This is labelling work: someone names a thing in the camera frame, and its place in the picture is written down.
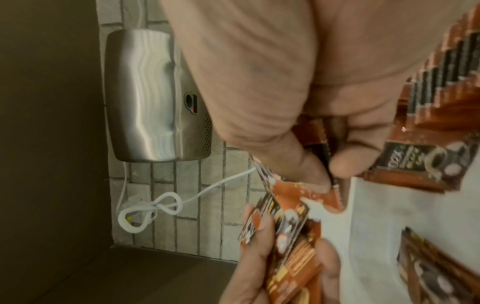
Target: hand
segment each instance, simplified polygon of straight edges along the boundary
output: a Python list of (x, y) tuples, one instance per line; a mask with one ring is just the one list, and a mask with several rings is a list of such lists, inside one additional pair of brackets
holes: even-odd
[(327, 123), (340, 178), (383, 149), (402, 84), (473, 0), (160, 0), (218, 134), (290, 180), (320, 185), (322, 163), (291, 132)]
[[(253, 206), (247, 204), (243, 210), (243, 225), (247, 222)], [(274, 245), (275, 224), (270, 214), (262, 218), (259, 229), (244, 252), (230, 283), (220, 299), (220, 304), (268, 304), (267, 292), (263, 289), (267, 270), (267, 256)], [(316, 256), (323, 264), (319, 284), (325, 304), (339, 303), (340, 258), (334, 247), (325, 240), (315, 245)]]

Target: white power cord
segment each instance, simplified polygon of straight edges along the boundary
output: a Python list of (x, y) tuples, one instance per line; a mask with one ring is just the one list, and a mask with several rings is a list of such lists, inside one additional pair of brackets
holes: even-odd
[[(236, 174), (234, 176), (228, 177), (226, 179), (223, 179), (207, 188), (204, 190), (200, 191), (197, 195), (194, 197), (191, 197), (185, 201), (180, 198), (178, 194), (175, 192), (166, 192), (159, 197), (156, 198), (154, 201), (137, 201), (137, 202), (131, 202), (129, 205), (130, 207), (127, 207), (120, 211), (120, 206), (122, 204), (124, 194), (125, 194), (125, 189), (127, 187), (127, 164), (123, 163), (123, 170), (125, 172), (125, 179), (123, 180), (123, 187), (121, 189), (121, 194), (120, 194), (120, 199), (118, 200), (118, 204), (116, 206), (116, 213), (118, 214), (118, 223), (120, 224), (120, 227), (122, 227), (125, 231), (130, 232), (130, 233), (140, 233), (145, 230), (145, 228), (152, 223), (155, 218), (157, 217), (157, 212), (158, 210), (161, 210), (165, 213), (168, 213), (170, 215), (179, 215), (180, 212), (184, 208), (184, 204), (190, 203), (195, 201), (197, 198), (199, 198), (201, 195), (209, 192), (210, 190), (214, 189), (217, 186), (220, 186), (222, 184), (228, 183), (232, 180), (235, 180), (239, 177), (251, 174), (252, 172), (256, 171), (255, 168), (249, 169), (245, 172)], [(161, 204), (161, 201), (163, 201), (167, 197), (173, 197), (175, 200), (175, 203), (164, 205)], [(135, 227), (129, 223), (127, 220), (127, 216), (130, 213), (136, 213), (136, 212), (146, 212), (146, 215), (143, 217), (143, 221), (140, 226)]]

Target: tiled wall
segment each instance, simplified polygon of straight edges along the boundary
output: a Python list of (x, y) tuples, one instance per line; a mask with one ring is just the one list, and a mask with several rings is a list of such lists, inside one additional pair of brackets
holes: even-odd
[[(159, 30), (167, 24), (158, 0), (97, 0), (97, 11), (102, 66), (109, 33), (122, 28)], [(242, 209), (247, 202), (255, 204), (265, 193), (257, 173), (214, 189), (198, 202), (186, 205), (177, 217), (159, 212), (155, 222), (144, 232), (131, 235), (115, 220), (115, 207), (125, 175), (122, 163), (115, 159), (110, 136), (107, 138), (112, 233), (116, 243), (225, 260), (239, 259), (237, 237)], [(211, 156), (202, 161), (129, 164), (126, 198), (139, 194), (145, 200), (152, 200), (164, 192), (175, 191), (181, 198), (188, 199), (205, 187), (251, 167), (244, 151), (225, 144), (214, 134)]]

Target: stainless steel hand dryer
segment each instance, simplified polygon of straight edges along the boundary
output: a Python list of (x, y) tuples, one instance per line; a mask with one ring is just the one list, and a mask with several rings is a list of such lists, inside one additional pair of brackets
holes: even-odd
[(171, 31), (111, 33), (105, 100), (115, 156), (127, 162), (210, 155), (212, 122)]

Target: wall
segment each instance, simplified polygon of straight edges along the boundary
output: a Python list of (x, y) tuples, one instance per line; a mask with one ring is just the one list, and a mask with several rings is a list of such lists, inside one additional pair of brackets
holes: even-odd
[(25, 303), (112, 244), (94, 0), (0, 10), (0, 301)]
[[(160, 30), (167, 24), (158, 0), (97, 0), (101, 53), (107, 35), (118, 29), (148, 28)], [(264, 187), (258, 174), (241, 178), (213, 190), (199, 202), (186, 206), (178, 217), (159, 212), (146, 231), (137, 235), (124, 232), (116, 223), (113, 210), (123, 184), (122, 163), (115, 159), (108, 143), (108, 165), (112, 197), (113, 238), (116, 243), (201, 255), (224, 260), (239, 259), (240, 220), (247, 202), (256, 204)], [(167, 191), (176, 191), (183, 199), (225, 177), (251, 168), (248, 155), (226, 145), (213, 135), (208, 159), (162, 164), (129, 164), (128, 195), (141, 194), (154, 199)]]

